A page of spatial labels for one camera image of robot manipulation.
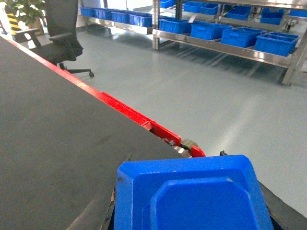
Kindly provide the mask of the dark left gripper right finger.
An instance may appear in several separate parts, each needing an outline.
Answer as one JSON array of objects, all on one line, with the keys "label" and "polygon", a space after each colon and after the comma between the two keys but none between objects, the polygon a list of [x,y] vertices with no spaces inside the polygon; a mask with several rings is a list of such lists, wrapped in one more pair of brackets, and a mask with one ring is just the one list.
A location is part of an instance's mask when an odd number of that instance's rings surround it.
[{"label": "dark left gripper right finger", "polygon": [[304,215],[286,204],[261,182],[259,184],[275,230],[307,230],[307,218]]}]

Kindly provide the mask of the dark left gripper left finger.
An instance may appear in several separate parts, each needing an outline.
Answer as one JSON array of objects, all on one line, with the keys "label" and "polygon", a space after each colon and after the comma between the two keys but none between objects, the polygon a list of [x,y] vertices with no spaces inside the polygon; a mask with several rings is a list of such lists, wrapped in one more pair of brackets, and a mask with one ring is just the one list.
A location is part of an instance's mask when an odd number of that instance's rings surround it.
[{"label": "dark left gripper left finger", "polygon": [[115,208],[115,189],[98,194],[67,230],[107,230]]}]

